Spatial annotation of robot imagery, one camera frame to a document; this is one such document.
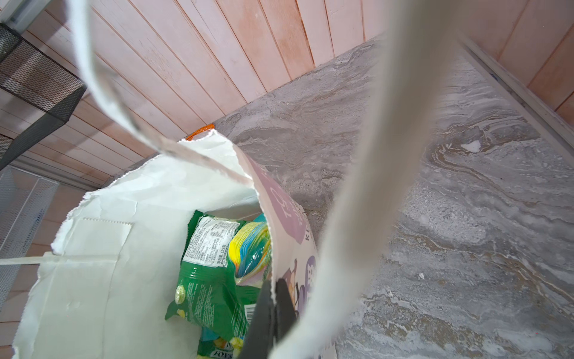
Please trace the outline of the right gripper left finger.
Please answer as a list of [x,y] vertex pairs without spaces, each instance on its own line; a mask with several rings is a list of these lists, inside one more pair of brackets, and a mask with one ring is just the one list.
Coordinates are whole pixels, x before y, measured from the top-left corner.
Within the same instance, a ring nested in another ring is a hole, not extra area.
[[264,282],[239,359],[267,359],[274,344],[275,304],[271,282]]

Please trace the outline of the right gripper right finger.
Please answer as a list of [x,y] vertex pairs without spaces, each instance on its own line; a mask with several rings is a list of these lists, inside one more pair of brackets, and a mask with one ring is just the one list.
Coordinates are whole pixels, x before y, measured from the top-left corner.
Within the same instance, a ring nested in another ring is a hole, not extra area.
[[278,345],[289,333],[291,327],[297,321],[297,314],[288,291],[288,284],[284,279],[279,279],[276,285],[275,307],[275,343]]

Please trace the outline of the white printed paper bag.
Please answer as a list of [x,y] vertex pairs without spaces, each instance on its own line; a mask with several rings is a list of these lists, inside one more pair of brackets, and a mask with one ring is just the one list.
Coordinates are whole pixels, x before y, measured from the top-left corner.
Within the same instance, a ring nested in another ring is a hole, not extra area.
[[343,328],[387,248],[428,140],[461,4],[399,1],[384,40],[354,163],[321,240],[301,207],[233,142],[211,131],[192,142],[161,136],[127,111],[94,56],[91,3],[67,3],[76,58],[102,110],[157,157],[85,195],[52,251],[5,259],[38,279],[13,341],[16,358],[191,358],[200,330],[163,320],[194,210],[247,218],[271,235],[275,307],[288,284],[297,321],[268,358],[334,357]]

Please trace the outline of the green spring tea candy bag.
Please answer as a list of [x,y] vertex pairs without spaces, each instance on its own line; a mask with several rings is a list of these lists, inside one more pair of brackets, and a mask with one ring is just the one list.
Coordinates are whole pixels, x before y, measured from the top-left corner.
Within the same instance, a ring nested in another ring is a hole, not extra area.
[[242,351],[262,284],[271,273],[271,253],[264,215],[242,221],[194,212],[165,317],[182,317],[201,327],[198,358],[235,358]]

